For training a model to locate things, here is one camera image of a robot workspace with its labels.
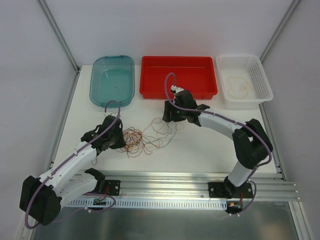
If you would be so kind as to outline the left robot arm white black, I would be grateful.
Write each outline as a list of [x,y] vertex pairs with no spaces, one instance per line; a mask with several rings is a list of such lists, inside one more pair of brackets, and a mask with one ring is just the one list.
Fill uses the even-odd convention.
[[49,225],[69,202],[86,193],[106,191],[105,175],[94,168],[73,176],[108,149],[125,146],[123,124],[119,116],[107,115],[102,124],[86,132],[73,151],[59,165],[38,177],[28,176],[22,184],[19,207],[24,211],[24,225],[31,230]]

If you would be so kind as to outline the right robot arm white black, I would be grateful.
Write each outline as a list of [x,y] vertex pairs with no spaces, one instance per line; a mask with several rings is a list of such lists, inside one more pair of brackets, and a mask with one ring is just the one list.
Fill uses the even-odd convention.
[[237,121],[220,113],[210,112],[209,106],[198,105],[189,90],[172,85],[174,98],[164,103],[163,121],[188,121],[198,127],[214,130],[233,141],[237,163],[214,193],[222,198],[238,196],[255,171],[272,160],[273,146],[257,119]]

